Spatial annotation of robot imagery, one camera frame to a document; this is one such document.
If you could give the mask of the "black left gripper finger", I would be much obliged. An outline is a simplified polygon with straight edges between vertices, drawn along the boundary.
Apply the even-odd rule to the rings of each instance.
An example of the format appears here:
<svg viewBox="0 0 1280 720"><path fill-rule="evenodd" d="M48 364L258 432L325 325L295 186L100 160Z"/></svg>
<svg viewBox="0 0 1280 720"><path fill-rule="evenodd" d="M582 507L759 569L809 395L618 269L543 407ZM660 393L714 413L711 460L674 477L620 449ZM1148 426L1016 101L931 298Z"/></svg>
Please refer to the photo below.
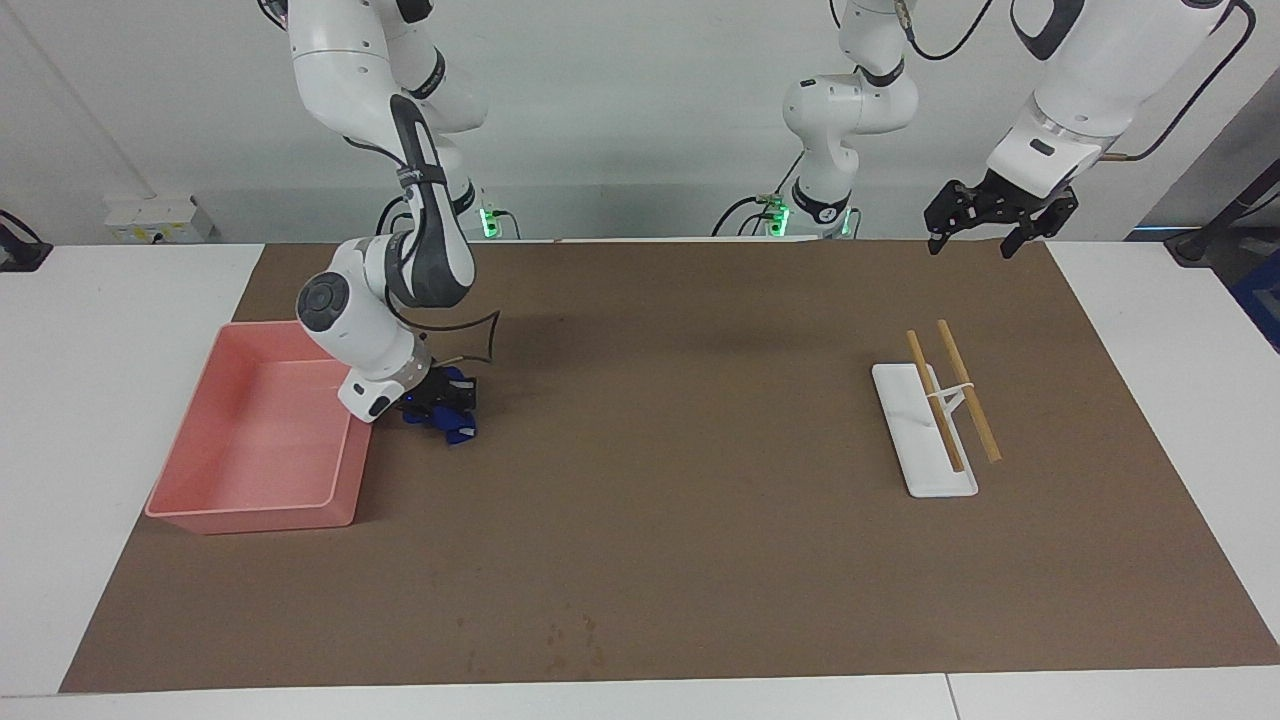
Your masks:
<svg viewBox="0 0 1280 720"><path fill-rule="evenodd" d="M1053 238L1066 224L1079 201L1074 190L1064 190L1059 197L1043 208L1038 215L1028 211L1019 215L1014 229L1002 241L1002 258L1012 258L1020 247L1034 240Z"/></svg>
<svg viewBox="0 0 1280 720"><path fill-rule="evenodd" d="M929 231L928 251L938 255L959 232L989 223L989 193L986 182L968 186L948 182L924 209L924 223Z"/></svg>

